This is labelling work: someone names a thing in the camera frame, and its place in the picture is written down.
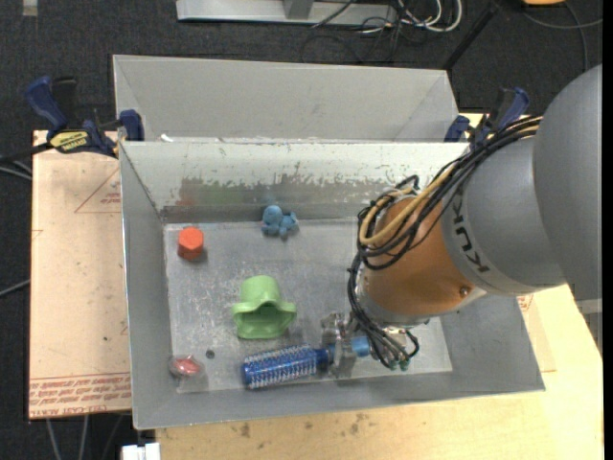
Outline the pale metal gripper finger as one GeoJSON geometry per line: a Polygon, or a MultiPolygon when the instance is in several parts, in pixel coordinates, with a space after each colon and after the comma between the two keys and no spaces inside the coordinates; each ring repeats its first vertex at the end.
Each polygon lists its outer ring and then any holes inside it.
{"type": "Polygon", "coordinates": [[[341,350],[340,352],[329,351],[329,374],[335,378],[350,378],[358,356],[354,352],[341,350]]]}
{"type": "Polygon", "coordinates": [[[351,314],[333,312],[321,320],[321,343],[323,348],[334,348],[337,342],[351,349],[353,318],[351,314]]]}

